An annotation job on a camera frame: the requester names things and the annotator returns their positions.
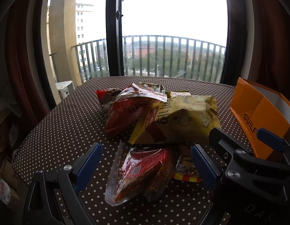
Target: clear plastic packaging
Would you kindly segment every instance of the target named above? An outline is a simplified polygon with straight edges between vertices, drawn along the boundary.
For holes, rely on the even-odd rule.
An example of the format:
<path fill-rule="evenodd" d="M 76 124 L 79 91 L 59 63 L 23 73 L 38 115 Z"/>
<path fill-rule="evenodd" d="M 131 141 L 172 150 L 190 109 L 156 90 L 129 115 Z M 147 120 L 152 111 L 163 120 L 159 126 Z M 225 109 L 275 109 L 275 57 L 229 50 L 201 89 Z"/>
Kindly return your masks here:
<path fill-rule="evenodd" d="M 116 101 L 130 97 L 148 97 L 162 102 L 167 102 L 167 95 L 165 93 L 154 91 L 153 88 L 149 87 L 147 84 L 137 85 L 132 83 L 132 85 L 129 85 L 119 95 L 117 95 Z"/>
<path fill-rule="evenodd" d="M 167 148 L 132 148 L 121 162 L 122 150 L 123 143 L 120 142 L 107 182 L 105 201 L 117 206 L 142 192 L 148 201 L 157 199 L 176 166 L 173 151 Z"/>

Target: glass door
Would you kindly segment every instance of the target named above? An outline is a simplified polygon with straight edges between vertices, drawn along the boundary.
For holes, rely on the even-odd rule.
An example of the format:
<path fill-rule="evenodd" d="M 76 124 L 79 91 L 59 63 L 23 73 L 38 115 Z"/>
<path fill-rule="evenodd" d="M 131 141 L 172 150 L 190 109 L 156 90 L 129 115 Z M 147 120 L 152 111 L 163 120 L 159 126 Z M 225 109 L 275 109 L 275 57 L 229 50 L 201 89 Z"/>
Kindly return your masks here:
<path fill-rule="evenodd" d="M 226 0 L 122 0 L 121 5 L 126 76 L 220 81 Z"/>

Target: balcony railing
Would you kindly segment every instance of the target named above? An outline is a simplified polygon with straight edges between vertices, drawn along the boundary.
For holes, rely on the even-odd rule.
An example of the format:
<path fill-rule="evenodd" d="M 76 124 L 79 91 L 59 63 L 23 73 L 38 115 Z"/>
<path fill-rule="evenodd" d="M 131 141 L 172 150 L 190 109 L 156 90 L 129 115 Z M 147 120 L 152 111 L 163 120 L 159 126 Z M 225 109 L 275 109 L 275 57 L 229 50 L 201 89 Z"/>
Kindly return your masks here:
<path fill-rule="evenodd" d="M 122 41 L 126 76 L 175 77 L 183 70 L 183 78 L 210 82 L 220 80 L 225 46 L 162 35 L 123 36 Z M 82 83 L 90 77 L 109 75 L 106 39 L 73 47 Z"/>
<path fill-rule="evenodd" d="M 82 83 L 91 77 L 109 76 L 106 39 L 89 41 L 73 47 Z"/>

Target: orange cardboard box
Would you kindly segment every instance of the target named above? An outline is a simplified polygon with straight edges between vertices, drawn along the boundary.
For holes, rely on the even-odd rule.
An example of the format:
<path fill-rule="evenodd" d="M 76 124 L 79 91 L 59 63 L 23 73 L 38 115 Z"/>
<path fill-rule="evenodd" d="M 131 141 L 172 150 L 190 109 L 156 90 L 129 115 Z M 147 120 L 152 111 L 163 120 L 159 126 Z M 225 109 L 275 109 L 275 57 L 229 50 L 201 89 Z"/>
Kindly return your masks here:
<path fill-rule="evenodd" d="M 259 128 L 290 139 L 290 102 L 279 92 L 239 78 L 230 110 L 258 158 L 267 159 L 273 151 L 256 138 Z"/>

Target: polka dot tablecloth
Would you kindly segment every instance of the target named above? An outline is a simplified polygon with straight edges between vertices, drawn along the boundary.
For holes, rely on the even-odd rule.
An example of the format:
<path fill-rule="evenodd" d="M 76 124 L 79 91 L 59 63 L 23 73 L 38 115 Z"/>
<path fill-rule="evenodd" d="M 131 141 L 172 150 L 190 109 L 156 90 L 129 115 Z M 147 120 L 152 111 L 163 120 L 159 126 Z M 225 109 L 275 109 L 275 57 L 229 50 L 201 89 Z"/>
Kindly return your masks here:
<path fill-rule="evenodd" d="M 153 202 L 147 202 L 142 194 L 115 207 L 104 200 L 108 175 L 119 141 L 127 143 L 135 123 L 116 138 L 109 139 L 104 131 L 105 120 L 95 91 L 124 88 L 139 82 L 163 84 L 168 91 L 189 90 L 192 95 L 212 95 L 217 100 L 222 129 L 237 138 L 245 148 L 251 149 L 244 132 L 229 110 L 235 89 L 233 86 L 157 77 L 93 78 L 56 106 L 26 137 L 13 162 L 13 168 L 21 180 L 29 186 L 36 170 L 49 171 L 60 169 L 65 164 L 72 165 L 94 142 L 99 142 L 104 154 L 87 189 L 79 194 L 96 224 L 197 224 L 211 203 L 210 193 L 205 190 L 202 182 L 172 179 L 159 199 Z M 212 147 L 203 148 L 215 162 L 224 165 Z M 62 199 L 58 199 L 61 211 L 69 216 Z M 221 224 L 226 224 L 227 220 L 228 217 L 224 216 Z"/>

